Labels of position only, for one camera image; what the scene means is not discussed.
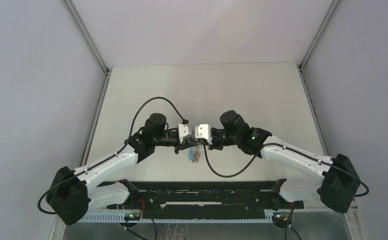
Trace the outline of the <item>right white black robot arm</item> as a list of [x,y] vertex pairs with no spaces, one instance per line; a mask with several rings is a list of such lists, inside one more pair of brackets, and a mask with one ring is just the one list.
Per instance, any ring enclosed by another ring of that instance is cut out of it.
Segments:
[[275,161],[309,177],[309,180],[286,179],[271,194],[271,203],[284,208],[290,202],[320,200],[331,210],[345,214],[363,185],[351,160],[339,153],[336,157],[319,155],[289,144],[271,132],[250,127],[234,110],[220,116],[222,128],[208,124],[195,127],[195,137],[210,150],[237,146],[253,159]]

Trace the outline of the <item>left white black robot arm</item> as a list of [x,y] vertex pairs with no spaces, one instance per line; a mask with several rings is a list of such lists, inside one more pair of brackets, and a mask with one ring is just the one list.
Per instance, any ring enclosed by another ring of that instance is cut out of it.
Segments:
[[153,113],[122,148],[75,169],[60,168],[44,195],[54,214],[66,225],[73,225],[90,210],[113,204],[122,204],[127,209],[135,207],[139,196],[128,181],[101,184],[119,171],[148,158],[156,147],[174,147],[178,153],[196,144],[197,126],[180,123],[176,129],[166,129],[166,125],[167,118],[163,114]]

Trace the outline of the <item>large keyring with key tags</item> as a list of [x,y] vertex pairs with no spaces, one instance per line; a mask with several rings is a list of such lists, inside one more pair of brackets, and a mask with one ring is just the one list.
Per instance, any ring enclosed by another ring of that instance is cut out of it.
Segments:
[[197,146],[190,147],[188,149],[188,159],[193,164],[196,164],[199,162],[199,160],[201,158],[201,154],[202,154],[202,149],[203,149],[203,146],[201,144],[197,145]]

